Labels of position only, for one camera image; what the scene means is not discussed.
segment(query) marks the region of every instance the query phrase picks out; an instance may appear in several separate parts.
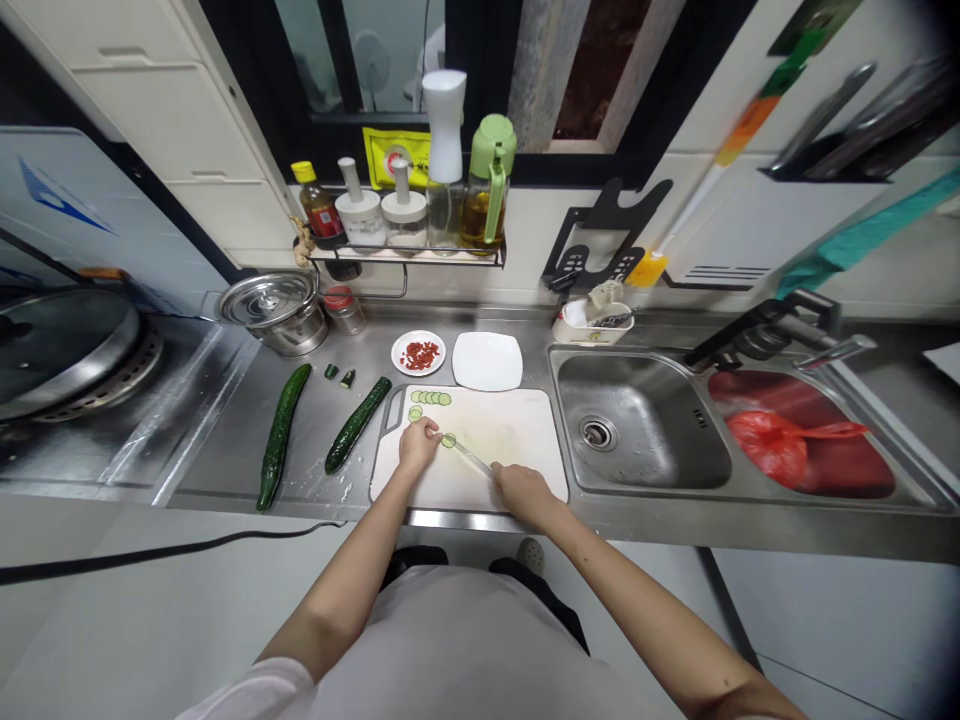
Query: red plastic bag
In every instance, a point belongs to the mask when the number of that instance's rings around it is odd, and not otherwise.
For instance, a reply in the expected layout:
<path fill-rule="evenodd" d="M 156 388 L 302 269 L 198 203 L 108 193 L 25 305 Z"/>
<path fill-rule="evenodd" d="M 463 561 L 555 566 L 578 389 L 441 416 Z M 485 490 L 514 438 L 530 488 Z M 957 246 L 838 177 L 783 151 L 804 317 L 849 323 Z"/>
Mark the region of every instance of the red plastic bag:
<path fill-rule="evenodd" d="M 870 432 L 865 425 L 834 423 L 804 430 L 772 412 L 742 412 L 727 420 L 737 444 L 753 464 L 772 480 L 796 490 L 807 474 L 807 442 L 804 438 L 834 440 Z"/>

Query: hand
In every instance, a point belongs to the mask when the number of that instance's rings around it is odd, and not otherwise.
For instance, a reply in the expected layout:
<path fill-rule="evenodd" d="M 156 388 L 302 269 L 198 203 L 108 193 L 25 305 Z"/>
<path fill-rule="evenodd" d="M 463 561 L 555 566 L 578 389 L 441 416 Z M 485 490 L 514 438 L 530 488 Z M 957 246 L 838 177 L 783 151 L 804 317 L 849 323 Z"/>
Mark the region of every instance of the hand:
<path fill-rule="evenodd" d="M 430 418 L 424 416 L 411 423 L 400 436 L 400 468 L 418 479 L 433 462 L 442 439 L 440 426 Z"/>
<path fill-rule="evenodd" d="M 497 495 L 507 510 L 518 519 L 528 522 L 543 531 L 544 524 L 551 514 L 566 508 L 547 487 L 547 481 L 536 470 L 523 465 L 504 467 L 493 463 L 490 467 L 496 473 Z"/>

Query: small white bowl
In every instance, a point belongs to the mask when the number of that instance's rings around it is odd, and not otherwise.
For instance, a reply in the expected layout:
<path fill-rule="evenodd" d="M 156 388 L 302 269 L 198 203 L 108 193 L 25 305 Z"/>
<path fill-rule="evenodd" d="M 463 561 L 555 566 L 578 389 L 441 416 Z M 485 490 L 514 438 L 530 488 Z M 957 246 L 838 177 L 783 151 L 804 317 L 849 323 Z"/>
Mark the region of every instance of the small white bowl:
<path fill-rule="evenodd" d="M 430 367 L 424 368 L 423 370 L 409 370 L 400 359 L 400 356 L 407 351 L 407 345 L 412 342 L 432 342 L 440 349 L 440 354 L 433 359 Z M 424 375 L 435 372 L 437 368 L 443 365 L 443 361 L 446 360 L 446 358 L 447 346 L 443 344 L 443 340 L 441 340 L 438 335 L 429 330 L 413 330 L 405 335 L 401 335 L 397 338 L 397 341 L 393 344 L 393 348 L 390 350 L 390 359 L 393 361 L 393 366 L 404 375 L 412 375 L 413 377 L 423 377 Z"/>

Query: cucumber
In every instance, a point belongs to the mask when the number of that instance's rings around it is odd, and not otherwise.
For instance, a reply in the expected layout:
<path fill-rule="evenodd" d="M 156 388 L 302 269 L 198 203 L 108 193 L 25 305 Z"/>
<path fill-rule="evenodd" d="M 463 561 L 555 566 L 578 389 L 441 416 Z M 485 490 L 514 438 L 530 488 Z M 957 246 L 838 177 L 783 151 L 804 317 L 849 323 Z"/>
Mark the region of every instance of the cucumber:
<path fill-rule="evenodd" d="M 350 451 L 359 439 L 360 433 L 363 432 L 363 428 L 370 422 L 370 418 L 373 417 L 373 414 L 377 411 L 377 408 L 380 407 L 380 403 L 383 402 L 383 399 L 392 387 L 393 383 L 387 380 L 387 378 L 382 377 L 377 380 L 377 384 L 373 386 L 370 394 L 363 399 L 360 407 L 354 410 L 353 415 L 344 423 L 343 429 L 340 430 L 340 434 L 337 435 L 337 439 L 334 440 L 333 445 L 330 446 L 330 452 L 327 453 L 327 460 L 323 465 L 327 475 L 335 473 L 340 469 L 340 466 L 343 465 L 343 462 L 347 459 L 347 455 L 350 454 Z"/>
<path fill-rule="evenodd" d="M 301 365 L 293 371 L 287 380 L 277 401 L 277 411 L 273 416 L 273 427 L 267 440 L 267 449 L 263 453 L 263 467 L 260 470 L 260 497 L 257 498 L 257 512 L 265 512 L 273 504 L 273 496 L 280 486 L 283 474 L 283 461 L 287 455 L 287 438 L 290 435 L 290 421 L 293 410 L 300 399 L 300 391 L 310 377 L 310 365 Z"/>

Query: window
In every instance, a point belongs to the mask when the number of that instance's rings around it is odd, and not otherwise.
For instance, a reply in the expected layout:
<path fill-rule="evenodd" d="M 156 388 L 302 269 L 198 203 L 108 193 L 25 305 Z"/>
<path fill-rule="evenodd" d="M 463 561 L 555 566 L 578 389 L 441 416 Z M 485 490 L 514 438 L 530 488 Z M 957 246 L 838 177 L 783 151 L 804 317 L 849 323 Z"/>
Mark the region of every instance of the window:
<path fill-rule="evenodd" d="M 555 187 L 641 186 L 755 2 L 200 0 L 289 182 L 305 159 L 340 182 L 364 126 L 428 130 L 420 80 L 446 67 L 468 76 L 463 149 L 507 115 L 511 182 Z"/>

